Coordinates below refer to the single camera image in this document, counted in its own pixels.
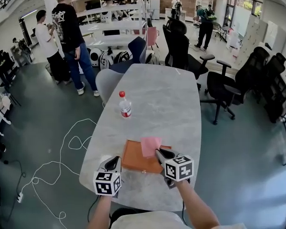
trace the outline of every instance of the fluorescent light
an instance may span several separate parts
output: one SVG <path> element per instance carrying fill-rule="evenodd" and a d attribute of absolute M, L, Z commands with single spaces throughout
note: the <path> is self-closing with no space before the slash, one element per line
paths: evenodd
<path fill-rule="evenodd" d="M 31 13 L 34 13 L 34 12 L 36 12 L 36 11 L 37 11 L 37 10 L 34 10 L 34 11 L 32 11 L 32 12 L 29 12 L 28 14 L 22 16 L 20 19 L 23 19 L 24 17 L 27 17 L 28 15 L 30 15 Z"/>

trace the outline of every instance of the chair base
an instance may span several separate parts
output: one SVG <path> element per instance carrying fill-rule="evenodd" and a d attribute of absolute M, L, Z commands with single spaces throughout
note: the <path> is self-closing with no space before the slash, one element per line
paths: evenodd
<path fill-rule="evenodd" d="M 217 99 L 208 99 L 208 100 L 201 100 L 200 103 L 208 103 L 208 104 L 216 104 L 217 108 L 216 108 L 216 116 L 215 116 L 215 120 L 213 121 L 214 125 L 218 124 L 218 115 L 219 115 L 219 110 L 220 107 L 223 107 L 225 109 L 225 111 L 228 111 L 229 114 L 231 114 L 231 120 L 235 120 L 235 114 L 233 113 L 233 111 L 227 106 L 227 104 L 221 100 L 217 100 Z"/>

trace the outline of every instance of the hand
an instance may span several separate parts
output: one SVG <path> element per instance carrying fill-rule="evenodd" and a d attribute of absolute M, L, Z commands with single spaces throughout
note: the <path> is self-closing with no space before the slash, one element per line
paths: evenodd
<path fill-rule="evenodd" d="M 75 60 L 79 60 L 81 56 L 81 48 L 78 47 L 75 49 Z"/>

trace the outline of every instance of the bottle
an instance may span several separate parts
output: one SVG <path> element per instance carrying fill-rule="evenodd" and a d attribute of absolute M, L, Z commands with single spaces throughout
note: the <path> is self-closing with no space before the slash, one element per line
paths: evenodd
<path fill-rule="evenodd" d="M 130 102 L 126 100 L 124 91 L 120 91 L 119 95 L 123 98 L 119 103 L 121 114 L 124 118 L 128 118 L 132 114 Z"/>

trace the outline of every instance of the pink chair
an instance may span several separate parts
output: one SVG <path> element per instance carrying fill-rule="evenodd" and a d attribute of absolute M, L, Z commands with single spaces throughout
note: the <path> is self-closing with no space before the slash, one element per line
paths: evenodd
<path fill-rule="evenodd" d="M 135 35 L 139 35 L 140 31 L 139 30 L 133 30 Z M 157 46 L 157 48 L 159 48 L 158 44 L 157 44 L 157 38 L 159 36 L 159 31 L 157 30 L 156 27 L 148 27 L 147 28 L 147 46 L 151 46 L 152 50 L 153 50 L 153 46 Z"/>

